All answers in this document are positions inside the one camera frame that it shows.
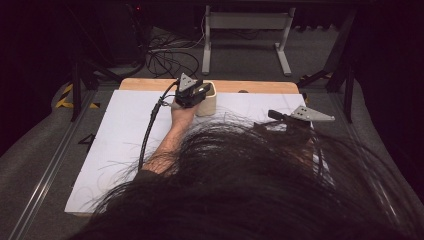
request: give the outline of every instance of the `dark hair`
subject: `dark hair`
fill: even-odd
[[[296,124],[252,125],[193,127],[168,170],[113,189],[71,239],[423,239],[370,151]]]

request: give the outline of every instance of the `white board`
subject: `white board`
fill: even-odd
[[[136,166],[150,113],[163,92],[116,90],[110,100],[90,152],[65,207],[73,214],[92,213],[93,204],[108,190],[134,178],[127,174]],[[253,121],[269,121],[268,110],[290,114],[305,106],[300,94],[218,93],[217,113]],[[206,118],[196,117],[195,122]],[[162,107],[150,133],[146,154],[153,152],[171,126],[170,108]]]

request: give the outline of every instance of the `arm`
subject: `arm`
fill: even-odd
[[[142,169],[162,173],[174,163],[174,159],[162,154],[173,153],[179,148],[184,134],[193,122],[198,107],[199,105],[192,108],[171,109],[171,129],[150,157],[151,160],[144,164]]]

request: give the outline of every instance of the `hand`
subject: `hand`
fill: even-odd
[[[172,108],[172,126],[171,129],[186,131],[193,122],[194,114],[199,108],[199,104],[192,108]]]

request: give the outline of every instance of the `table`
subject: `table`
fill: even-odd
[[[77,216],[90,215],[90,203],[94,199],[98,199],[114,186],[132,180],[135,172],[127,171],[131,163],[138,162],[151,109],[158,96],[174,81],[136,78],[122,81],[107,106],[96,138],[69,196],[65,212]],[[290,114],[305,104],[294,83],[221,80],[213,80],[213,83],[218,93],[216,114],[196,117],[194,121],[197,123],[240,119],[244,123],[248,119],[252,122],[270,121],[267,115],[269,109]],[[249,93],[238,93],[241,90]],[[154,152],[170,126],[171,112],[163,107],[158,112],[146,152]]]

